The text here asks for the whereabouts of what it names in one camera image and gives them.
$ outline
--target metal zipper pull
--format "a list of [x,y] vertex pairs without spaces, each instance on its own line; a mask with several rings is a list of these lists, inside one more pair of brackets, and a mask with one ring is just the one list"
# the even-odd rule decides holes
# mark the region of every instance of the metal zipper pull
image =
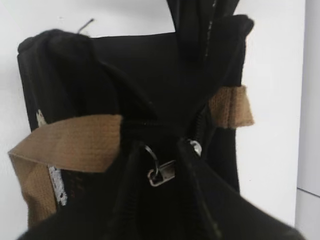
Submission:
[[147,175],[150,185],[158,187],[173,179],[176,176],[175,162],[176,160],[166,162],[159,166],[158,171],[151,169]]

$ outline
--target tan webbing strap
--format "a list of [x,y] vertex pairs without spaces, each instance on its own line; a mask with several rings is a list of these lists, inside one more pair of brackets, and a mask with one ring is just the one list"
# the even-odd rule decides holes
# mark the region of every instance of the tan webbing strap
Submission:
[[91,115],[44,125],[9,156],[65,170],[103,173],[118,154],[120,123],[120,115]]
[[209,107],[220,128],[235,129],[254,124],[245,86],[221,87],[209,100]]
[[91,115],[43,125],[8,153],[28,205],[29,227],[56,212],[48,166],[104,172],[119,151],[121,120]]

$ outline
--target white backdrop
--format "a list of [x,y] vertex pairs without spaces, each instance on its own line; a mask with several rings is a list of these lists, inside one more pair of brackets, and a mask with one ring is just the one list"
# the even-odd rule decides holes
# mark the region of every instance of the white backdrop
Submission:
[[[237,133],[242,195],[273,216],[295,219],[305,0],[240,0],[255,20],[243,82],[256,125]],[[173,32],[165,0],[0,0],[0,239],[27,227],[27,208],[7,151],[29,132],[17,64],[26,37],[59,28],[92,37]]]

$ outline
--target white wall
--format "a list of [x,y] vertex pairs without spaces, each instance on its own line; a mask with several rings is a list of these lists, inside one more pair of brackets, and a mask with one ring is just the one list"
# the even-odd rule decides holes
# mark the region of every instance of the white wall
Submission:
[[255,125],[237,132],[242,194],[280,220],[295,222],[302,85],[304,0],[240,0],[255,21],[243,83]]
[[320,1],[306,1],[298,187],[320,196]]
[[[293,224],[304,0],[240,0],[237,12],[255,20],[243,82],[256,125],[237,134],[241,192]],[[0,239],[14,239],[27,227],[26,205],[6,154],[29,133],[17,46],[51,28],[75,32],[92,17],[96,21],[85,30],[92,37],[174,30],[165,0],[0,0]]]
[[308,240],[320,236],[320,1],[307,0],[296,227]]

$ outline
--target black bag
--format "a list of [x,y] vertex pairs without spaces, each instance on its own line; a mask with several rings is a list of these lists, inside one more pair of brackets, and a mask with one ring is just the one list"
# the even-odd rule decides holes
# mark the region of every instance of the black bag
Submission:
[[[303,240],[239,194],[235,132],[209,101],[240,87],[253,21],[238,0],[168,0],[176,32],[88,38],[51,30],[18,63],[31,130],[122,115],[120,152],[104,173],[61,170],[66,204],[21,240]],[[81,179],[85,189],[73,186]]]

